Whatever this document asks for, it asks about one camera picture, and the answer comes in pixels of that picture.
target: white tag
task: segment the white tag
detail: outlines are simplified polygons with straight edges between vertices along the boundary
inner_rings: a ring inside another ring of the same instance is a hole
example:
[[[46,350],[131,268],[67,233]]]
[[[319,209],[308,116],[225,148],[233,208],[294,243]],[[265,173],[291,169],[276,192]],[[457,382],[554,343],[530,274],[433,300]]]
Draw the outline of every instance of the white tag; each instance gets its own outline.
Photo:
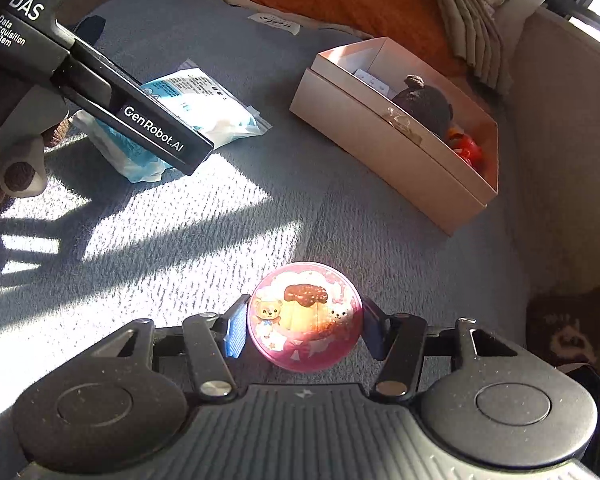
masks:
[[[387,95],[389,94],[389,85],[386,85],[377,77],[373,77],[371,74],[365,72],[361,68],[355,71],[354,76],[360,79],[360,81],[364,81],[374,90],[380,92],[384,97],[387,97]]]
[[[289,20],[283,20],[275,16],[274,14],[267,14],[266,12],[258,12],[249,16],[250,20],[254,22],[264,23],[273,28],[281,28],[291,32],[294,36],[300,32],[300,25],[298,23],[290,22]]]

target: cardboard box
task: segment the cardboard box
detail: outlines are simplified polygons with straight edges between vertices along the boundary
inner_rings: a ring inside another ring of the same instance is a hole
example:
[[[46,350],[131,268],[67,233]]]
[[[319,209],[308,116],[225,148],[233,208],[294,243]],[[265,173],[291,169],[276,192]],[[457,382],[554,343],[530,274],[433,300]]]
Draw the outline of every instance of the cardboard box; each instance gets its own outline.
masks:
[[[421,76],[454,109],[454,122],[484,153],[482,176],[442,140],[387,97],[357,79],[362,69],[389,85]],[[389,122],[389,108],[406,116],[406,128]],[[355,156],[451,235],[485,209],[498,192],[498,128],[477,104],[444,76],[389,38],[321,52],[304,72],[290,110]]]

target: cartoon pudding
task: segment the cartoon pudding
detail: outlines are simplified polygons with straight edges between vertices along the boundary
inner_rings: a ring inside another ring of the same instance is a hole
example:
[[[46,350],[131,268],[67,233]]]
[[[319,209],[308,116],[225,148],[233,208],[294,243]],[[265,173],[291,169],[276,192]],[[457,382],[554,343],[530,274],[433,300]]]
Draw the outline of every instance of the cartoon pudding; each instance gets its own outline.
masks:
[[[266,276],[251,296],[249,332],[270,361],[293,371],[327,368],[362,332],[362,302],[331,267],[289,264]]]

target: red toy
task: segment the red toy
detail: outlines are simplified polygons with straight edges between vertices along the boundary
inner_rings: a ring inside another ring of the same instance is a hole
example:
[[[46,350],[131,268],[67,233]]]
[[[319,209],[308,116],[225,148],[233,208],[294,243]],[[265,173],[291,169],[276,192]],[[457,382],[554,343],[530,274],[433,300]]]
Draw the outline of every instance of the red toy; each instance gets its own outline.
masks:
[[[482,149],[475,143],[471,136],[460,132],[456,128],[450,128],[447,143],[462,160],[474,168],[477,173],[480,173],[483,161]]]

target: star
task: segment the star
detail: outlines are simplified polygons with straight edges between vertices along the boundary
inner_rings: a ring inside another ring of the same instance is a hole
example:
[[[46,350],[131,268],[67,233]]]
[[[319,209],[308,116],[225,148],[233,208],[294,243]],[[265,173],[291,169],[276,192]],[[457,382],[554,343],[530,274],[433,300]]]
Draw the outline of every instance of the star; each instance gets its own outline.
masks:
[[[301,392],[296,392],[296,396],[300,397],[301,399],[304,399],[305,397],[311,397],[314,395],[315,394],[311,390],[307,390],[306,388]]]

